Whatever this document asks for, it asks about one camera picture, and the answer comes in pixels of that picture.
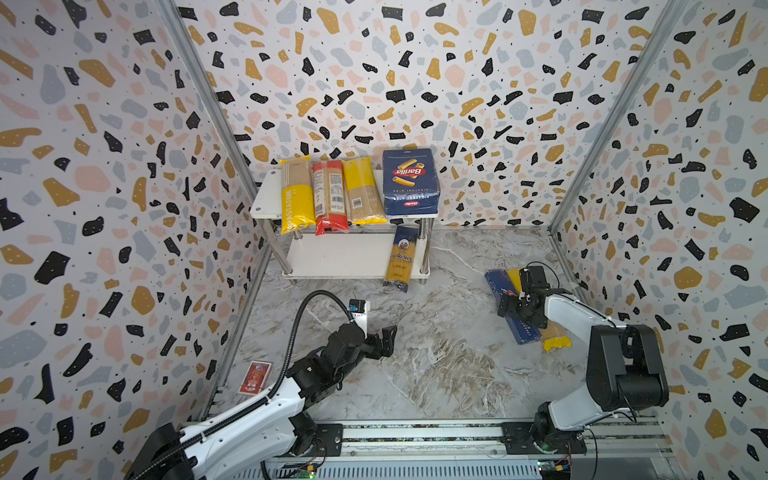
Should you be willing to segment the blue Barilla pasta box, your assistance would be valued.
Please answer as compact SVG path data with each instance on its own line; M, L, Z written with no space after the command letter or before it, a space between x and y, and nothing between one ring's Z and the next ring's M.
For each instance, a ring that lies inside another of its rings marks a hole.
M430 149L385 150L382 178L383 204L388 216L438 214L441 189Z

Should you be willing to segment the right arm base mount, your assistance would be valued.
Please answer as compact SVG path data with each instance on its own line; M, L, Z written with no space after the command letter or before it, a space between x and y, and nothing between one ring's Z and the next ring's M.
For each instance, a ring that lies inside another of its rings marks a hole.
M501 442L508 455L585 454L582 431L562 431L547 414L537 413L531 421L501 423Z

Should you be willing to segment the blue-top clear spaghetti bag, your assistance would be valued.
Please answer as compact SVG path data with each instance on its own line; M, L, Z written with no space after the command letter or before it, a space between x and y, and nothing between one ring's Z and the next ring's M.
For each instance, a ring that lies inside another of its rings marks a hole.
M407 292L411 280L419 230L399 225L392 242L383 286L386 292Z

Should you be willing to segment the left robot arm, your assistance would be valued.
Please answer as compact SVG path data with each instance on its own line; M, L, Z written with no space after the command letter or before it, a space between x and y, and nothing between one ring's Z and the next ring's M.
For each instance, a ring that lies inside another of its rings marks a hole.
M319 296L331 299L346 321L325 345L294 360L303 312ZM356 306L345 305L329 291L308 294L295 315L284 362L272 386L209 420L183 429L170 423L158 427L130 465L127 478L224 479L285 455L295 459L307 455L306 468L315 470L326 458L339 455L342 425L319 425L308 410L341 389L362 360L391 356L397 334L396 326L368 333L356 312Z

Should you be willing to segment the red spaghetti bag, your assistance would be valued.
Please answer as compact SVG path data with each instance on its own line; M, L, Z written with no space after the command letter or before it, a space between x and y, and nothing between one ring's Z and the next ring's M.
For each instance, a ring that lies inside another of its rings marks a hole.
M316 235L348 230L342 162L312 164Z

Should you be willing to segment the yellow Pastatime spaghetti bag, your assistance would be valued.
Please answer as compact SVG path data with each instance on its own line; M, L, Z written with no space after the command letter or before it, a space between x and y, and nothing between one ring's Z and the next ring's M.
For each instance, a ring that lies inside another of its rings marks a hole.
M308 156L281 162L281 233L302 230L315 224L312 167Z

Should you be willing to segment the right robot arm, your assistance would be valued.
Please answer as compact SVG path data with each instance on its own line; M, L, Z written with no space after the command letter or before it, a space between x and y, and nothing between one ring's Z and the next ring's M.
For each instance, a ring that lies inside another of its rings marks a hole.
M594 423L614 414L635 420L637 412L668 402L660 346L650 327L614 320L551 286L543 264L499 274L498 316L539 332L558 326L587 346L583 384L541 404L533 417L529 437L539 450L558 453Z

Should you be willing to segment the blue Barilla spaghetti box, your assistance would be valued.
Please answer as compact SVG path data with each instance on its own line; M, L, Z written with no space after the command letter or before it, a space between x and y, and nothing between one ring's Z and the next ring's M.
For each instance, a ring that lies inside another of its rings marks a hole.
M521 321L516 314L509 309L512 300L518 296L517 288L505 270L490 270L484 274L484 278L491 289L495 299L496 314L502 317L509 326L518 345L529 344L541 340L540 331Z

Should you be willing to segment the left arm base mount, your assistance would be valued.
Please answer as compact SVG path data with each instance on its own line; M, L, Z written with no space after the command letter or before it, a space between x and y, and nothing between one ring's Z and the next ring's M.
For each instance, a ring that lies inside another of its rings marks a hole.
M266 459L281 456L318 455L339 457L344 440L342 423L317 424L306 412L280 420L257 435L257 445L265 446Z

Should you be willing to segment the yellow-top spaghetti bag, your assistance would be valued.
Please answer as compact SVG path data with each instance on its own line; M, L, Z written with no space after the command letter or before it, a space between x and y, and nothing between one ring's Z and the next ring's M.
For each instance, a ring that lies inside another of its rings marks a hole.
M369 157L342 162L346 188L347 217L355 225L387 222Z

